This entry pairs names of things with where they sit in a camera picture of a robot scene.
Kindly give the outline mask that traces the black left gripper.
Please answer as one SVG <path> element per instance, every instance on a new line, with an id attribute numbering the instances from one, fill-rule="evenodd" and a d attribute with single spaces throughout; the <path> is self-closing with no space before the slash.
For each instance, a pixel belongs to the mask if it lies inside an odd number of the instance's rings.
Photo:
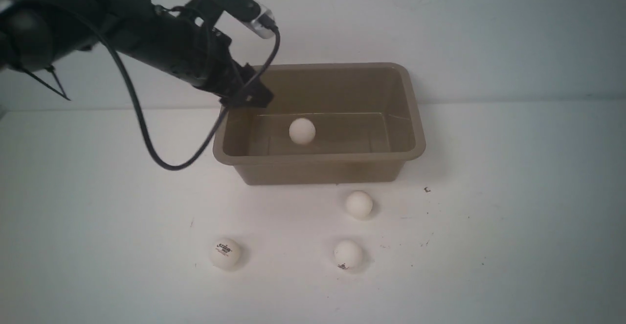
<path id="1" fill-rule="evenodd" d="M 221 92 L 219 103 L 230 108 L 266 108 L 273 92 L 251 65 L 232 65 L 230 39 L 190 7 L 154 6 L 149 19 L 122 23 L 122 52 L 141 63 L 205 92 Z"/>

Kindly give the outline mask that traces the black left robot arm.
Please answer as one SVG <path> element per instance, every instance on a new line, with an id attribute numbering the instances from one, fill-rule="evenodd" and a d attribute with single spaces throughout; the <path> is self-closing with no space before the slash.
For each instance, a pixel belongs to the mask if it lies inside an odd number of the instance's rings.
<path id="1" fill-rule="evenodd" d="M 275 36 L 273 13 L 255 0 L 1 0 L 1 65 L 33 76 L 97 43 L 215 94 L 226 105 L 266 107 L 261 72 L 233 61 L 232 39 L 216 28 L 229 14 L 260 38 Z"/>

